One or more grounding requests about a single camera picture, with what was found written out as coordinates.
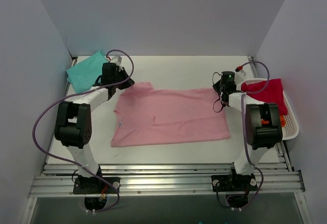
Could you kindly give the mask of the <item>pink t-shirt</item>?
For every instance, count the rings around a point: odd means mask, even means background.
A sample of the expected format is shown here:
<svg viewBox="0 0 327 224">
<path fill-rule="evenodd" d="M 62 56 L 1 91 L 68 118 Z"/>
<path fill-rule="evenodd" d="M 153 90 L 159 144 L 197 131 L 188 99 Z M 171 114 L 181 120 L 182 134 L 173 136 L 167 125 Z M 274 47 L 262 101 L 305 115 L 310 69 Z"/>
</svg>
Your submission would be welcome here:
<svg viewBox="0 0 327 224">
<path fill-rule="evenodd" d="M 119 96 L 112 147 L 177 144 L 230 137 L 226 115 L 216 113 L 212 88 L 154 89 L 136 83 Z"/>
</svg>

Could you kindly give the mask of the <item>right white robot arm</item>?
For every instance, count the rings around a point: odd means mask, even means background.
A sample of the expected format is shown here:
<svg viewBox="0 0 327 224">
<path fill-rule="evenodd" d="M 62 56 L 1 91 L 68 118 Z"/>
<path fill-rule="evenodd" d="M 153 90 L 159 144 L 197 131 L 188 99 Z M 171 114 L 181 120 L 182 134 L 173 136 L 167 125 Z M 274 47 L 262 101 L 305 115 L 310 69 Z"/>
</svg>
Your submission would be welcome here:
<svg viewBox="0 0 327 224">
<path fill-rule="evenodd" d="M 237 90 L 235 73 L 224 71 L 220 80 L 213 83 L 219 101 L 224 107 L 241 112 L 244 150 L 233 163 L 235 172 L 227 176 L 231 189 L 240 189 L 245 184 L 245 177 L 255 170 L 263 155 L 283 138 L 279 108 L 275 103 L 265 103 Z"/>
</svg>

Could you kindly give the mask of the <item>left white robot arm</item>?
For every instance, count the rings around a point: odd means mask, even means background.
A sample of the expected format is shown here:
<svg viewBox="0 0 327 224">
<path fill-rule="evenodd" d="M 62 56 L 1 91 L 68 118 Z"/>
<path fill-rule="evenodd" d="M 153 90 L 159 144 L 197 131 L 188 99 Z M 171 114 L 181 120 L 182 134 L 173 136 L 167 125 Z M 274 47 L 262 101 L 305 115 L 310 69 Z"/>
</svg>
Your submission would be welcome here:
<svg viewBox="0 0 327 224">
<path fill-rule="evenodd" d="M 86 178 L 84 186 L 91 193 L 97 193 L 103 187 L 101 169 L 89 145 L 92 136 L 91 113 L 110 100 L 117 89 L 124 90 L 133 85 L 134 81 L 121 65 L 119 56 L 117 61 L 103 64 L 102 74 L 89 89 L 89 93 L 74 101 L 59 103 L 55 139 L 66 147 L 74 162 L 78 163 L 78 175 Z"/>
</svg>

